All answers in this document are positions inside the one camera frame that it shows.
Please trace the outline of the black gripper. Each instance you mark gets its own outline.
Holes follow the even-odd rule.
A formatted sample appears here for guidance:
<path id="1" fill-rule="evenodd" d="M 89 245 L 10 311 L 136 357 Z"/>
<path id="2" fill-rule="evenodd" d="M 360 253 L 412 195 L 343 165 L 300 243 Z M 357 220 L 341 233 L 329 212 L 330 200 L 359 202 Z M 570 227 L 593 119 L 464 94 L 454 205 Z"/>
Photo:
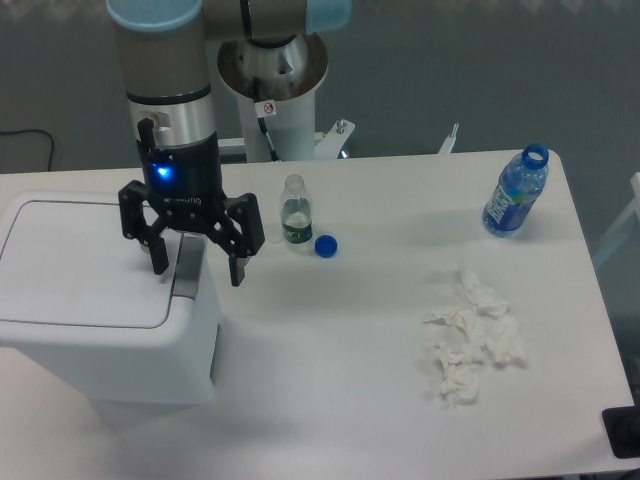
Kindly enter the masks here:
<path id="1" fill-rule="evenodd" d="M 223 191 L 218 135 L 163 148 L 142 133 L 137 149 L 144 180 L 118 192 L 123 236 L 148 249 L 153 272 L 161 275 L 169 266 L 165 229 L 204 234 L 227 254 L 231 285 L 239 287 L 265 234 L 256 195 L 229 198 Z"/>

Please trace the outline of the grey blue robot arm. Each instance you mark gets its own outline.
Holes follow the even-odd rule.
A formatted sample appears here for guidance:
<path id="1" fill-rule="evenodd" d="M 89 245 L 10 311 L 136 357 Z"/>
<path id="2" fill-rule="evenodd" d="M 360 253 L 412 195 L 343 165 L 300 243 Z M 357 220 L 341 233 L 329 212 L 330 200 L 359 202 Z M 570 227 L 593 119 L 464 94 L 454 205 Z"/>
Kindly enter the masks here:
<path id="1" fill-rule="evenodd" d="M 164 231 L 203 234 L 229 257 L 239 285 L 264 230 L 251 193 L 222 187 L 206 46 L 235 95 L 247 159 L 312 160 L 326 152 L 315 93 L 328 70 L 324 31 L 350 20 L 348 1 L 110 1 L 122 76 L 143 171 L 118 195 L 122 231 L 169 265 Z"/>

